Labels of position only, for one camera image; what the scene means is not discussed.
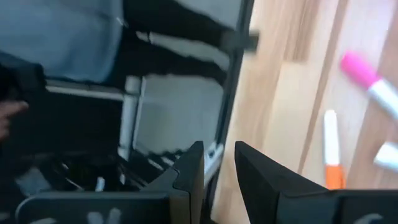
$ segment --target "blue fabric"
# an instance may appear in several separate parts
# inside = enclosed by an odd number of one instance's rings
[[[0,51],[49,78],[101,83],[121,40],[122,0],[0,0]]]

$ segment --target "gray cloth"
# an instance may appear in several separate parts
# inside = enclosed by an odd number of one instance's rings
[[[0,0],[0,52],[49,78],[105,81],[122,29],[122,0]]]

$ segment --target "hand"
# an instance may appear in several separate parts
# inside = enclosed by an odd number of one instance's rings
[[[0,141],[5,140],[9,135],[9,118],[28,108],[23,101],[3,101],[0,103]]]

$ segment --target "pink marker cap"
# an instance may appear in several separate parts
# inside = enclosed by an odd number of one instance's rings
[[[347,52],[341,60],[341,69],[356,83],[368,89],[381,77],[376,70],[355,53]]]

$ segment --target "wooden table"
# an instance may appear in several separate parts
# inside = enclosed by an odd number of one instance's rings
[[[398,188],[398,174],[373,164],[391,117],[339,69],[347,50],[368,59],[398,86],[396,0],[256,0],[252,30],[261,39],[246,54],[213,206],[218,223],[249,223],[234,164],[242,140],[324,185],[322,118],[338,115],[347,188]]]

